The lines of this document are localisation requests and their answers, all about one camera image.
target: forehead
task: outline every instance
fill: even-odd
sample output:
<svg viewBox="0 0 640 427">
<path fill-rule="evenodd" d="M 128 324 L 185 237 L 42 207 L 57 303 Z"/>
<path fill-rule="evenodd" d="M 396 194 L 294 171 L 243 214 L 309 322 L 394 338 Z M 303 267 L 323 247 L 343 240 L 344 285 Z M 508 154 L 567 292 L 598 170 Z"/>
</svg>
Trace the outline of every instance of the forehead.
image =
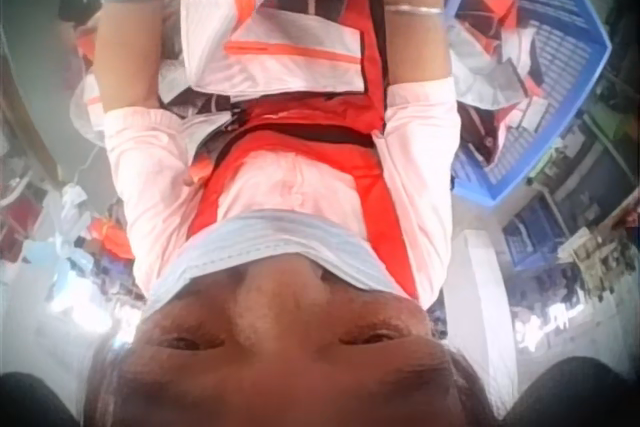
<svg viewBox="0 0 640 427">
<path fill-rule="evenodd" d="M 348 366 L 337 359 L 220 366 L 201 357 L 180 369 L 164 362 L 166 376 L 138 375 L 121 386 L 116 425 L 422 426 L 430 419 L 437 426 L 459 417 L 448 366 L 362 357 Z"/>
</svg>

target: face mask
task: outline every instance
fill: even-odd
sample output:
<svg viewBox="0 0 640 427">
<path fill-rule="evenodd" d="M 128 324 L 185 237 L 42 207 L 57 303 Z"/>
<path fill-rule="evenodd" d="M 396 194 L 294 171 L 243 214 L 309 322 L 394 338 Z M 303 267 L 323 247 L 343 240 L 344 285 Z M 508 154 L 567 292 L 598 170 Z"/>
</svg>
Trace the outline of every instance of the face mask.
<svg viewBox="0 0 640 427">
<path fill-rule="evenodd" d="M 153 286 L 145 315 L 195 278 L 284 254 L 304 255 L 359 289 L 406 297 L 369 243 L 355 234 L 314 215 L 260 210 L 214 224 L 191 238 Z"/>
</svg>

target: woman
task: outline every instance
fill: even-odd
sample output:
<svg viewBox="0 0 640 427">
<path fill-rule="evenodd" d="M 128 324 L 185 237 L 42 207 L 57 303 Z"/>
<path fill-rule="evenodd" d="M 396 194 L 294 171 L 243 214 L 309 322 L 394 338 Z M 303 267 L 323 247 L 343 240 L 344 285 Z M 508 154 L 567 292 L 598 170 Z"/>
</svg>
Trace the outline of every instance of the woman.
<svg viewBox="0 0 640 427">
<path fill-rule="evenodd" d="M 89 424 L 493 422 L 424 313 L 459 140 L 443 0 L 385 4 L 386 114 L 368 1 L 347 0 L 367 92 L 255 102 L 204 186 L 158 109 L 162 2 L 105 5 L 106 143 L 149 312 L 130 348 L 95 356 Z"/>
</svg>

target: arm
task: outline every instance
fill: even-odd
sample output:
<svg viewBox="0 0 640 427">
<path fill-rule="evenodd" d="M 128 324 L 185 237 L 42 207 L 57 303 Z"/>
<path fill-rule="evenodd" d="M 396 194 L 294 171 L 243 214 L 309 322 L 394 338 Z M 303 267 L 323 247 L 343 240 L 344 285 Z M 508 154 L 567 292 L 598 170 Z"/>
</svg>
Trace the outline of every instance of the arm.
<svg viewBox="0 0 640 427">
<path fill-rule="evenodd" d="M 106 3 L 96 43 L 95 72 L 104 110 L 157 108 L 164 0 Z"/>
<path fill-rule="evenodd" d="M 162 0 L 107 3 L 95 66 L 107 154 L 145 294 L 184 244 L 198 201 L 185 183 L 190 159 L 181 121 L 157 108 L 162 14 Z"/>
<path fill-rule="evenodd" d="M 444 10 L 444 0 L 384 0 Z M 441 16 L 385 13 L 391 85 L 444 79 L 451 75 L 449 43 Z"/>
<path fill-rule="evenodd" d="M 444 0 L 385 0 L 443 8 Z M 443 21 L 387 12 L 391 87 L 386 129 L 374 140 L 398 212 L 421 304 L 437 298 L 451 256 L 451 164 L 460 118 Z"/>
</svg>

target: red vest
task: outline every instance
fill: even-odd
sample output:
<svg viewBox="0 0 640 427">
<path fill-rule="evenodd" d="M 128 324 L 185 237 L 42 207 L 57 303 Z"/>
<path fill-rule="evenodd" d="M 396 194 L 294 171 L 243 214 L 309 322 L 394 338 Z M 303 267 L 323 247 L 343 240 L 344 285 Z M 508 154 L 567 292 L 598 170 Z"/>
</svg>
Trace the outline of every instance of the red vest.
<svg viewBox="0 0 640 427">
<path fill-rule="evenodd" d="M 250 104 L 249 120 L 243 129 L 251 130 L 245 131 L 246 135 L 233 144 L 206 181 L 189 235 L 197 234 L 218 220 L 220 195 L 248 155 L 261 150 L 298 153 L 353 177 L 369 243 L 398 285 L 407 295 L 417 299 L 398 216 L 374 150 L 349 143 L 302 140 L 298 136 L 268 130 L 268 124 L 273 123 L 346 127 L 361 134 L 383 130 L 382 66 L 369 0 L 347 0 L 340 23 L 362 33 L 366 93 L 340 95 L 331 100 L 326 96 L 296 94 L 260 99 Z M 264 126 L 266 130 L 256 131 L 257 126 Z"/>
</svg>

